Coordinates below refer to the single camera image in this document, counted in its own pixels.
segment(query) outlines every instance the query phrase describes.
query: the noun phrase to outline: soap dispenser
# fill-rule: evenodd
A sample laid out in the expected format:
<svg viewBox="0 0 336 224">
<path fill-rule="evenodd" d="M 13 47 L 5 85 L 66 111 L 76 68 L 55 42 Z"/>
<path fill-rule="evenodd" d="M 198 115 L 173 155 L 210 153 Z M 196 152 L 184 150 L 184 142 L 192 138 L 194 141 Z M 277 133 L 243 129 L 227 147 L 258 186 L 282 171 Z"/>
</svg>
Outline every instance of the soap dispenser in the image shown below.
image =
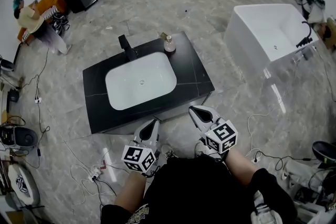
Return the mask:
<svg viewBox="0 0 336 224">
<path fill-rule="evenodd" d="M 167 36 L 166 41 L 164 42 L 164 50 L 167 52 L 174 52 L 176 50 L 176 44 L 172 39 L 172 36 Z"/>
</svg>

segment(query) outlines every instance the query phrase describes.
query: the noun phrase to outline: bathtub faucet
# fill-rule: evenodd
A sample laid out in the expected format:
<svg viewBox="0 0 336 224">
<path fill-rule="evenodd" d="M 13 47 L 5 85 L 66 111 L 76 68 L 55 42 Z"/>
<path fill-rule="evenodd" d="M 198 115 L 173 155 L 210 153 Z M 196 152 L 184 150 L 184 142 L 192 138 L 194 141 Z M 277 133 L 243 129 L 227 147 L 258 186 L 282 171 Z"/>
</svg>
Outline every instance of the bathtub faucet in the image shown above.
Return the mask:
<svg viewBox="0 0 336 224">
<path fill-rule="evenodd" d="M 311 27 L 310 25 L 306 22 L 306 21 L 303 21 L 302 22 L 303 24 L 307 24 L 309 26 L 309 35 L 307 37 L 304 37 L 297 45 L 296 47 L 299 48 L 305 44 L 308 44 L 308 43 L 311 43 L 313 41 L 313 39 L 310 37 L 311 35 Z"/>
</svg>

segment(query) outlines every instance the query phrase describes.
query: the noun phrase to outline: gray tile floor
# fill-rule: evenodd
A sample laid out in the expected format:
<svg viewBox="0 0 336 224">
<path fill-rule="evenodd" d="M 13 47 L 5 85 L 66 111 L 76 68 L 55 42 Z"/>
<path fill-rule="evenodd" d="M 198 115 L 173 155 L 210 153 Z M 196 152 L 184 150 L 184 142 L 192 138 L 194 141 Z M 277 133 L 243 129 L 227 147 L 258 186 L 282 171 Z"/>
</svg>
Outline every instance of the gray tile floor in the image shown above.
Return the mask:
<svg viewBox="0 0 336 224">
<path fill-rule="evenodd" d="M 120 156 L 129 136 L 91 135 L 85 107 L 82 71 L 91 65 L 121 52 L 118 36 L 125 34 L 132 47 L 167 34 L 185 31 L 202 60 L 216 90 L 206 104 L 230 119 L 239 131 L 237 147 L 246 154 L 250 149 L 247 118 L 252 117 L 250 128 L 253 147 L 273 156 L 292 155 L 310 157 L 315 140 L 333 141 L 336 130 L 336 105 L 324 72 L 323 62 L 316 52 L 308 61 L 301 60 L 297 69 L 292 59 L 282 59 L 268 67 L 270 78 L 259 74 L 252 82 L 245 81 L 235 65 L 223 34 L 233 7 L 241 4 L 293 3 L 293 0 L 99 0 L 86 12 L 70 14 L 71 27 L 65 41 L 73 44 L 68 55 L 48 54 L 46 68 L 41 75 L 39 88 L 42 97 L 41 125 L 50 131 L 41 141 L 40 168 L 28 166 L 40 191 L 41 204 L 55 223 L 98 223 L 99 199 L 85 191 L 86 201 L 78 184 L 71 178 L 70 166 L 80 164 L 68 146 L 86 165 L 99 164 L 104 147 L 112 148 L 110 155 L 116 166 L 123 167 Z M 336 92 L 336 64 L 319 44 L 318 50 L 326 60 L 331 83 Z M 17 71 L 26 81 L 39 73 L 46 59 L 47 48 L 38 40 L 30 47 L 23 46 L 17 62 Z M 38 107 L 35 104 L 35 81 L 21 92 L 12 111 L 22 115 L 27 126 L 38 131 Z M 273 91 L 277 87 L 285 110 Z M 198 140 L 188 116 L 167 122 L 161 127 L 161 143 L 169 143 L 179 156 L 192 157 Z M 36 150 L 27 161 L 38 164 Z M 275 171 L 275 161 L 263 157 L 260 167 Z M 71 167 L 77 181 L 87 178 L 78 166 Z M 118 193 L 127 173 L 116 170 L 118 181 L 113 183 L 107 173 L 102 178 Z M 97 187 L 83 181 L 92 194 Z M 104 204 L 114 201 L 111 193 L 102 195 Z"/>
</svg>

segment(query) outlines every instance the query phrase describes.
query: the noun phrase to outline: black faucet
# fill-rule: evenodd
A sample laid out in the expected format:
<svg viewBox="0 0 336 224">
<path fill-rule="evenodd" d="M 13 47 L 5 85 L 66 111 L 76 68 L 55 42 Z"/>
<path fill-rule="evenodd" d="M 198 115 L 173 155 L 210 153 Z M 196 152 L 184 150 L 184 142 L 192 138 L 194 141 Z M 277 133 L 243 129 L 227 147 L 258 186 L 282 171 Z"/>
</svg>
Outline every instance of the black faucet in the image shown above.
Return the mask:
<svg viewBox="0 0 336 224">
<path fill-rule="evenodd" d="M 306 22 L 306 21 L 303 21 L 302 23 L 303 23 L 303 24 L 307 24 L 307 25 L 309 26 L 309 34 L 308 34 L 307 37 L 304 37 L 304 38 L 303 38 L 303 39 L 296 45 L 297 48 L 299 48 L 299 47 L 301 47 L 301 46 L 303 46 L 303 45 L 305 45 L 305 44 L 311 43 L 311 42 L 313 41 L 313 39 L 310 37 L 310 35 L 311 35 L 311 27 L 310 27 L 310 25 L 309 25 L 308 22 Z"/>
<path fill-rule="evenodd" d="M 122 35 L 122 36 L 118 37 L 118 39 L 119 39 L 119 43 L 120 43 L 121 48 L 123 50 L 125 50 L 125 52 L 126 52 L 127 58 L 130 61 L 136 60 L 137 53 L 128 43 L 128 41 L 126 39 L 126 36 Z"/>
</svg>

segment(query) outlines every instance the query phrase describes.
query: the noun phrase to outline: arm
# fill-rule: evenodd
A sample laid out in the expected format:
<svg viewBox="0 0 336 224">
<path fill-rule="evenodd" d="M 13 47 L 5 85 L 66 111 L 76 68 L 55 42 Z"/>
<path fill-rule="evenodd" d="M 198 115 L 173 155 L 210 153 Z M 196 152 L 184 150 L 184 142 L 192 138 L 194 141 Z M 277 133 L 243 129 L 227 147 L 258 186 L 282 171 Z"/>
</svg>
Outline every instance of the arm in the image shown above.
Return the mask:
<svg viewBox="0 0 336 224">
<path fill-rule="evenodd" d="M 283 223 L 294 223 L 297 212 L 289 195 L 278 185 L 274 175 L 265 169 L 258 169 L 252 162 L 232 148 L 225 164 L 231 174 L 252 195 L 260 191 L 267 206 L 280 214 Z"/>
<path fill-rule="evenodd" d="M 36 8 L 36 3 L 37 3 L 37 1 L 34 1 L 32 7 L 31 7 L 35 11 L 32 15 L 32 19 L 39 20 L 40 19 L 40 13 L 38 12 L 38 10 Z"/>
<path fill-rule="evenodd" d="M 258 168 L 234 147 L 229 151 L 225 164 L 231 174 L 245 187 L 247 187 Z"/>
<path fill-rule="evenodd" d="M 131 172 L 114 205 L 134 213 L 141 205 L 145 192 L 146 178 L 137 172 Z"/>
</svg>

